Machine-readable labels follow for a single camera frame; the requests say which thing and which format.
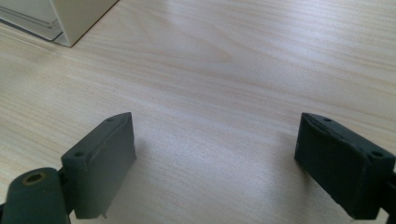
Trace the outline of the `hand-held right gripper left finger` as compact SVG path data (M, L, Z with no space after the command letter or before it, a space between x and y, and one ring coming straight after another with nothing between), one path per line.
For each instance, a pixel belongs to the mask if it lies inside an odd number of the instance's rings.
M132 114L101 122L61 157L66 211L78 219L103 216L135 159Z

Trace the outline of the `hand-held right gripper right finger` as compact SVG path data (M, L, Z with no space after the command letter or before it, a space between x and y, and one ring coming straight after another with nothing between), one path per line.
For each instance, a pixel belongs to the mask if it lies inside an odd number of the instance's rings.
M294 159L354 219L396 220L396 156L333 119L303 113Z

